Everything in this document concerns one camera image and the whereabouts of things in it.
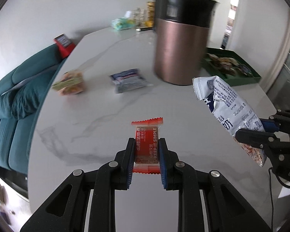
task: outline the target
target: white snack package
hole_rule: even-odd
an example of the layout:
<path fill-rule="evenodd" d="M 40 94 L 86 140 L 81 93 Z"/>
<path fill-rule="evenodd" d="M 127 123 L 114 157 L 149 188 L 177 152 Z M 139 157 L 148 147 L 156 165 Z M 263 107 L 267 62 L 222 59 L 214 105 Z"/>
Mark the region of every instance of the white snack package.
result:
<path fill-rule="evenodd" d="M 263 167 L 266 160 L 264 151 L 239 143 L 235 139 L 236 131 L 241 128 L 265 131 L 260 119 L 248 103 L 218 76 L 194 78 L 193 88 L 198 99 L 204 100 L 234 140 L 260 167 Z"/>

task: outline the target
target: blue and white snack package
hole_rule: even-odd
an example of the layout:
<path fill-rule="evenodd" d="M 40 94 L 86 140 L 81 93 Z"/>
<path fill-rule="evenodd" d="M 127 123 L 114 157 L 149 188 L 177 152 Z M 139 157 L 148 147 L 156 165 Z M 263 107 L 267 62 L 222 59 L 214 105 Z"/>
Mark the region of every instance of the blue and white snack package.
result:
<path fill-rule="evenodd" d="M 116 86 L 116 93 L 123 93 L 127 90 L 134 90 L 151 85 L 143 78 L 138 69 L 130 69 L 110 75 L 113 83 Z"/>
<path fill-rule="evenodd" d="M 194 78 L 193 88 L 197 98 L 208 105 L 210 111 L 234 140 L 260 167 L 263 167 L 266 161 L 264 151 L 239 143 L 235 139 L 236 131 L 241 128 L 265 131 L 260 119 L 248 103 L 218 76 Z"/>

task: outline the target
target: black trash can lid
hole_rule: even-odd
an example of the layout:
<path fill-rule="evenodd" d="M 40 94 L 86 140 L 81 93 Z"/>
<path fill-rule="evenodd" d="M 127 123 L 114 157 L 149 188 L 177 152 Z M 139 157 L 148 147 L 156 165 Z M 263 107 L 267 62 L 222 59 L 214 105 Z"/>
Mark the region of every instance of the black trash can lid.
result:
<path fill-rule="evenodd" d="M 215 0 L 156 0 L 155 19 L 209 28 Z"/>

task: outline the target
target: sofa backrest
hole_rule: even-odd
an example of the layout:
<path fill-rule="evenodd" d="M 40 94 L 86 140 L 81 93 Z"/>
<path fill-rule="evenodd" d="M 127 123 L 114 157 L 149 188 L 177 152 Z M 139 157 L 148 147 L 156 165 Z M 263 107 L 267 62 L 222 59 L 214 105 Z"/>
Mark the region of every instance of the sofa backrest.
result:
<path fill-rule="evenodd" d="M 16 67 L 0 80 L 0 95 L 21 83 L 23 80 L 37 75 L 51 66 L 57 65 L 61 61 L 62 57 L 58 46 L 56 44 L 48 46 L 25 60 L 20 66 Z"/>

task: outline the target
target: marble tabletop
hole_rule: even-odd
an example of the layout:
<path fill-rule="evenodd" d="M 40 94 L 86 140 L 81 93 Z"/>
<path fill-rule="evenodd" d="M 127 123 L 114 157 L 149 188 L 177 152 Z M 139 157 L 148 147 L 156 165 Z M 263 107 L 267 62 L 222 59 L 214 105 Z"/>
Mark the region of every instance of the marble tabletop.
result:
<path fill-rule="evenodd" d="M 111 28 L 86 35 L 59 71 L 84 72 L 79 95 L 47 94 L 33 136 L 28 170 L 31 211 L 75 169 L 96 170 L 124 150 L 135 135 L 132 121 L 163 117 L 159 136 L 179 159 L 196 170 L 219 170 L 270 224 L 268 160 L 260 168 L 237 145 L 192 86 L 176 86 L 153 72 L 155 33 Z M 152 84 L 116 94 L 109 75 L 138 68 Z M 258 84 L 234 88 L 259 118 L 276 112 Z M 281 190 L 272 183 L 276 200 Z M 128 191 L 116 191 L 117 231 L 177 231 L 178 193 L 164 191 L 159 175 L 133 174 Z"/>

